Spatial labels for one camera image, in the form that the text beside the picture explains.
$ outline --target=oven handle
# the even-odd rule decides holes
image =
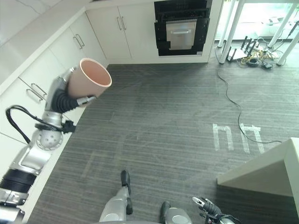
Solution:
[[[172,32],[173,34],[188,34],[188,33],[190,33],[191,32],[191,30],[186,30],[186,31],[174,31],[174,32]]]

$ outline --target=gray carpet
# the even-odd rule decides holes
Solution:
[[[129,220],[157,221],[160,205],[169,200],[202,224],[191,197],[205,196],[243,224],[299,223],[291,197],[216,184],[218,175],[260,155],[251,141],[250,154],[244,152],[239,109],[226,99],[216,72],[243,107],[240,122],[260,127],[263,141],[284,141],[299,133],[298,54],[297,45],[286,65],[271,71],[219,65],[213,52],[208,64],[110,65],[113,86],[86,109],[29,223],[97,222],[120,187],[122,169],[131,174]],[[230,127],[234,150],[224,131],[215,150],[213,124]]]

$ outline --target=white table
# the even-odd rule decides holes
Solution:
[[[243,7],[245,3],[293,3],[289,12],[287,13],[287,15],[285,16],[284,20],[282,21],[279,29],[277,30],[277,32],[275,33],[275,35],[273,36],[272,40],[270,41],[268,47],[271,48],[273,47],[273,45],[276,43],[276,40],[278,39],[279,35],[281,34],[283,28],[285,27],[286,23],[288,22],[291,14],[294,12],[297,4],[298,4],[298,0],[239,0],[239,4],[235,13],[235,17],[233,20],[233,24],[232,27],[230,29],[229,35],[228,35],[228,40],[225,44],[224,50],[222,52],[221,58],[220,58],[220,63],[223,64],[225,62],[226,56],[228,54],[229,51],[229,47],[232,44],[232,40],[235,34],[235,30],[236,27],[238,25],[238,21],[240,19],[240,15],[242,13]],[[229,16],[227,18],[227,22],[225,24],[224,27],[224,32],[222,34],[222,37],[219,41],[218,47],[221,47],[223,45],[223,41],[224,41],[224,36],[226,33],[226,30],[228,28],[228,24],[229,24],[229,19],[231,17],[233,8],[235,5],[235,0],[232,0],[232,2],[230,3],[230,7],[229,7]],[[293,47],[296,45],[296,43],[299,41],[299,32],[296,35],[296,37],[293,39],[293,41],[291,42],[291,44],[289,45],[288,49],[285,51],[285,53],[281,56],[280,60],[278,61],[278,65],[282,65],[286,59],[286,57],[289,55],[289,53],[291,52],[291,50],[293,49]]]
[[[220,175],[219,185],[292,196],[299,216],[299,138],[290,138]]]

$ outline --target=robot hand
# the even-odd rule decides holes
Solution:
[[[205,224],[241,224],[241,222],[232,215],[223,214],[220,208],[209,199],[192,197],[192,200],[201,211],[205,212],[205,214],[200,214],[200,216],[206,219]]]

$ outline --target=metal joint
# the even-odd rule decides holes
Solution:
[[[0,188],[0,202],[7,205],[23,205],[28,198],[27,193],[20,193]]]

